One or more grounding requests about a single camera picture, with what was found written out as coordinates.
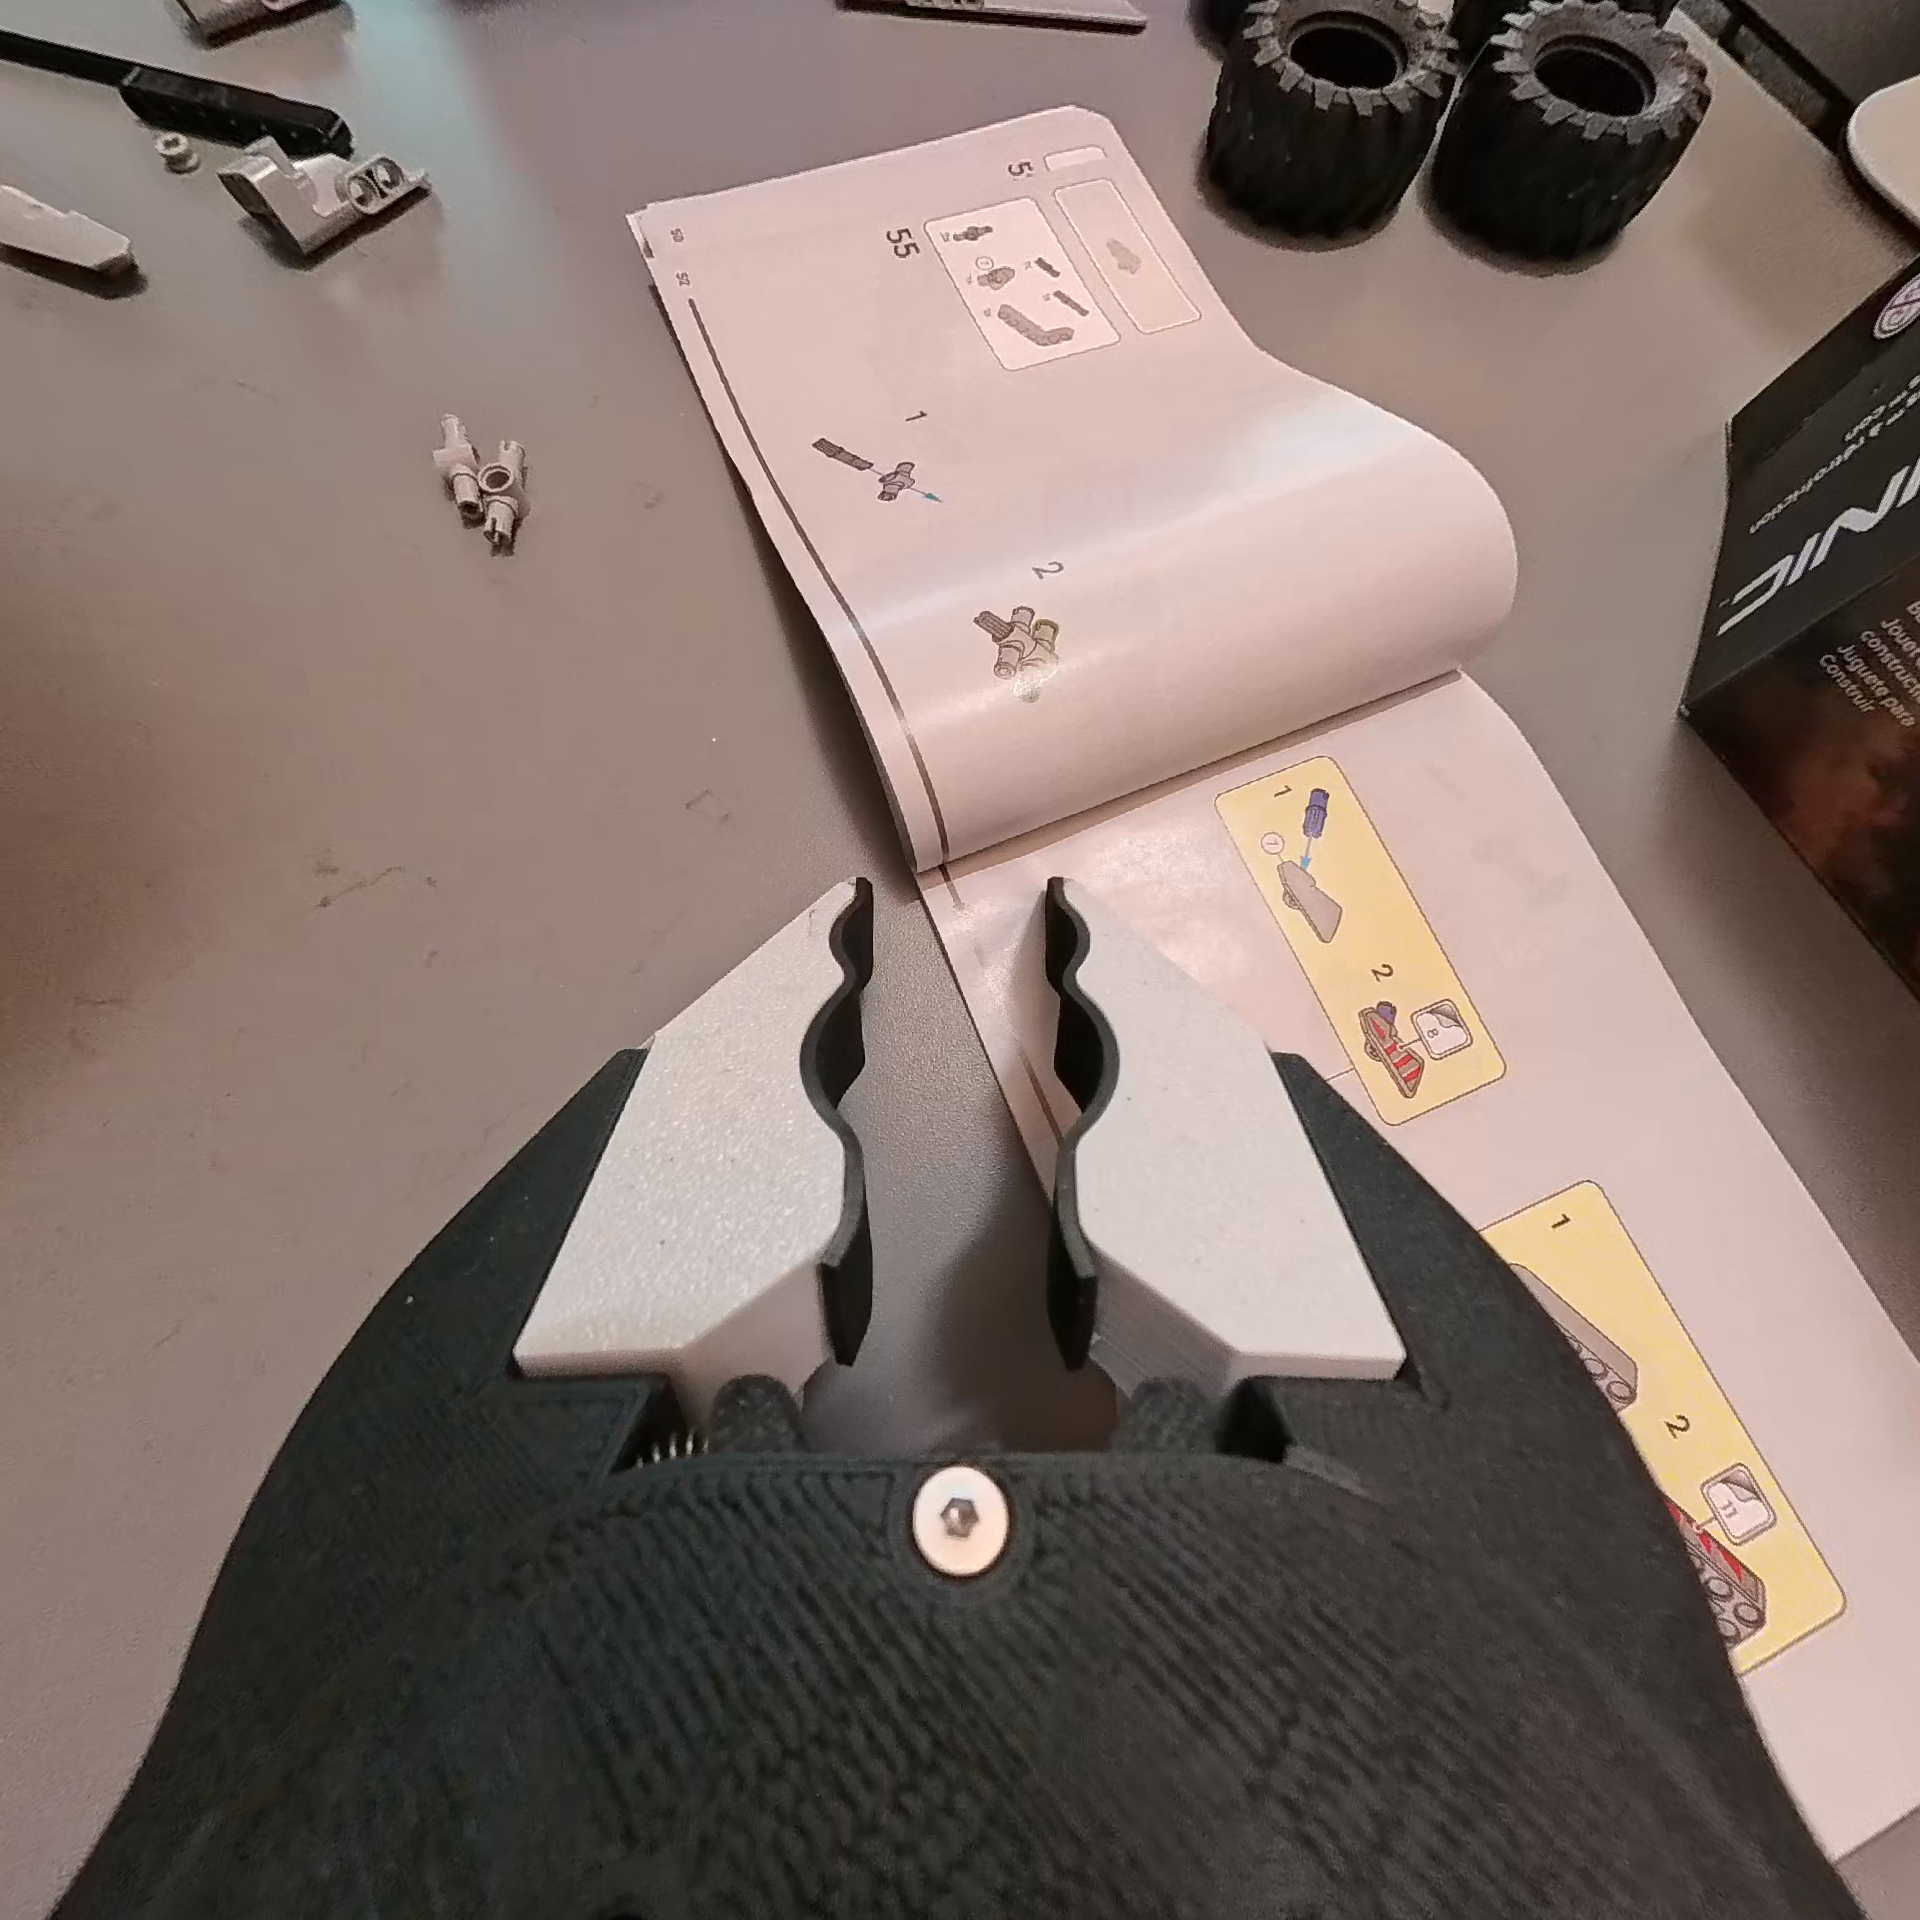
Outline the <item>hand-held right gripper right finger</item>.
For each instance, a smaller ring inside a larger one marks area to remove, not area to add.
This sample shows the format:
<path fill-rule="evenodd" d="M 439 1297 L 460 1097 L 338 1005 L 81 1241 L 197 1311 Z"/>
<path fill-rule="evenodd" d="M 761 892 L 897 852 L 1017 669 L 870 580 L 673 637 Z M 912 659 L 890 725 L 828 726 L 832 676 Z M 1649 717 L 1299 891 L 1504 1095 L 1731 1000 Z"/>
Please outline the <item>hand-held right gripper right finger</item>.
<path fill-rule="evenodd" d="M 1116 1390 L 1390 1380 L 1405 1338 L 1260 1034 L 1069 876 L 1044 892 L 1052 1075 L 1047 1312 Z"/>

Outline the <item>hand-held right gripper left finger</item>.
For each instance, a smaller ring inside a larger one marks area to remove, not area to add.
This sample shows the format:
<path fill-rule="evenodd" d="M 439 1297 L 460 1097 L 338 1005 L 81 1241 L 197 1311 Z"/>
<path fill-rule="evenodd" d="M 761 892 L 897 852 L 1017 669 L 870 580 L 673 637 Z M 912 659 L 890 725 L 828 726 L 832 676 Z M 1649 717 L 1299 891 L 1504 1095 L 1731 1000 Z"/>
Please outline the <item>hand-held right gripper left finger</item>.
<path fill-rule="evenodd" d="M 822 892 L 643 1051 L 518 1334 L 533 1378 L 815 1380 L 872 1324 L 875 888 Z"/>

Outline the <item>instruction booklet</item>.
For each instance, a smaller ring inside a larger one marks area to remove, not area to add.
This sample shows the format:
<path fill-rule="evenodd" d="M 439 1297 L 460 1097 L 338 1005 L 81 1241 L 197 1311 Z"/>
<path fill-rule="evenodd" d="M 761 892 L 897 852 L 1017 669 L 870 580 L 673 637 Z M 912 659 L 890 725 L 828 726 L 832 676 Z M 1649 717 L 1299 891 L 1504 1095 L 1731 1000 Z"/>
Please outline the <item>instruction booklet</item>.
<path fill-rule="evenodd" d="M 1041 1178 L 1069 879 L 1511 1263 L 1827 1851 L 1917 1812 L 1917 1356 L 1467 675 L 1498 494 L 1260 350 L 1086 108 L 631 228 Z"/>

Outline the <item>grey pin connector assembly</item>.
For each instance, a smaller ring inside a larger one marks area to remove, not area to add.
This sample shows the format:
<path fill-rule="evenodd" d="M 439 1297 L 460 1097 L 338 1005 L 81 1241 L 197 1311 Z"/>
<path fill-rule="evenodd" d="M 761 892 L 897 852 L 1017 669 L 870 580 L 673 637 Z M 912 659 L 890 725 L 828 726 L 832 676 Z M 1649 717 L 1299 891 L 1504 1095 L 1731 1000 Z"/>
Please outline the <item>grey pin connector assembly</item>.
<path fill-rule="evenodd" d="M 527 447 L 500 440 L 496 453 L 485 457 L 467 423 L 444 412 L 432 467 L 459 523 L 478 533 L 496 559 L 511 557 L 530 514 Z"/>

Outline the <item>black cardboard box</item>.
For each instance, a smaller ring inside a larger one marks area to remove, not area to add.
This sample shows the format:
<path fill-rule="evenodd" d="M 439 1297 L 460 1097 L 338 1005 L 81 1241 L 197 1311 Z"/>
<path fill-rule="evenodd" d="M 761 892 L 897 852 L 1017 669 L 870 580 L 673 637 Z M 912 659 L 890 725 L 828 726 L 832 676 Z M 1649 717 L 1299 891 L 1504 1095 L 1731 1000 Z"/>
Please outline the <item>black cardboard box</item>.
<path fill-rule="evenodd" d="M 1919 990 L 1919 267 L 1751 398 L 1680 718 Z"/>

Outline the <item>grey panel part with holes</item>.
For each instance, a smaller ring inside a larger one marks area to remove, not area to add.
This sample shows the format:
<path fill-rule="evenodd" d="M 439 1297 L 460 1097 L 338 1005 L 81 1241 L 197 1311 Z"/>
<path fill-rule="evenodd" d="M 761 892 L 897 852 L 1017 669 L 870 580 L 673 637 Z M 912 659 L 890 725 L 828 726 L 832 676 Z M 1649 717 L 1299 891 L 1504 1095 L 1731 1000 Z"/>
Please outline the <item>grey panel part with holes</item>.
<path fill-rule="evenodd" d="M 291 157 L 275 139 L 252 143 L 217 178 L 249 218 L 301 259 L 332 248 L 431 190 L 428 174 L 397 157 Z"/>

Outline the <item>black rubber tire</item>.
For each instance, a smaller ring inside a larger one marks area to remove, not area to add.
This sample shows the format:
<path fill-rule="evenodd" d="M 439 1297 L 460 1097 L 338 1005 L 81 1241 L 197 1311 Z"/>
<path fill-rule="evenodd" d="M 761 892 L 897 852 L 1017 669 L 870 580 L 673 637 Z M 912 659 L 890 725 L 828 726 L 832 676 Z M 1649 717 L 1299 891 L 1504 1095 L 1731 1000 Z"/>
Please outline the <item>black rubber tire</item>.
<path fill-rule="evenodd" d="M 1444 14 L 1413 3 L 1212 3 L 1221 62 L 1204 174 L 1254 228 L 1343 238 L 1414 184 L 1462 74 Z"/>
<path fill-rule="evenodd" d="M 1467 71 L 1431 165 L 1458 234 L 1524 262 L 1610 248 L 1666 187 L 1712 106 L 1668 4 L 1458 4 Z"/>

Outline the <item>plain grey panel part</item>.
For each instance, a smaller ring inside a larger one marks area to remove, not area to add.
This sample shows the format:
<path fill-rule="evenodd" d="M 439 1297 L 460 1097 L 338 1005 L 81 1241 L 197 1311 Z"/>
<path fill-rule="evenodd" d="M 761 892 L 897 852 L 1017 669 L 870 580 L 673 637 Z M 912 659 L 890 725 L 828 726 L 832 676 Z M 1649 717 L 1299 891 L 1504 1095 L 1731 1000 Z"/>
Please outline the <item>plain grey panel part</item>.
<path fill-rule="evenodd" d="M 36 200 L 2 184 L 2 256 L 13 264 L 57 270 L 107 284 L 138 274 L 133 241 L 73 209 Z"/>

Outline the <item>long black beam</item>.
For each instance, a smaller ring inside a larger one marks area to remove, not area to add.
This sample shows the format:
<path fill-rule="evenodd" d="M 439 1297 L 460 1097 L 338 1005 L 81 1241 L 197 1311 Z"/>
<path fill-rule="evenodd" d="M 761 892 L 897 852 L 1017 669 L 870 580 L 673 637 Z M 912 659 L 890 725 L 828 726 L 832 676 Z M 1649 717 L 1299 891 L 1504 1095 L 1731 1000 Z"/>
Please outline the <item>long black beam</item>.
<path fill-rule="evenodd" d="M 66 42 L 2 31 L 2 61 L 113 90 L 137 121 L 233 149 L 276 143 L 292 159 L 354 154 L 354 133 L 335 108 L 291 101 L 231 80 L 128 61 Z"/>

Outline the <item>white rounded object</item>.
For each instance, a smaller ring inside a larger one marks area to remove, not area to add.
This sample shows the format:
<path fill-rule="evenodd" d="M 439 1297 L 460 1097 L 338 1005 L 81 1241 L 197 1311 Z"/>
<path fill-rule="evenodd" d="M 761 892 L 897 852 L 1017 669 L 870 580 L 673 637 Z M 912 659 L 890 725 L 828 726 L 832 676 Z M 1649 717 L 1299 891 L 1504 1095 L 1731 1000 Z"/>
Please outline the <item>white rounded object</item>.
<path fill-rule="evenodd" d="M 1850 115 L 1842 157 L 1858 184 L 1910 228 L 1919 228 L 1920 79 L 1885 84 Z"/>

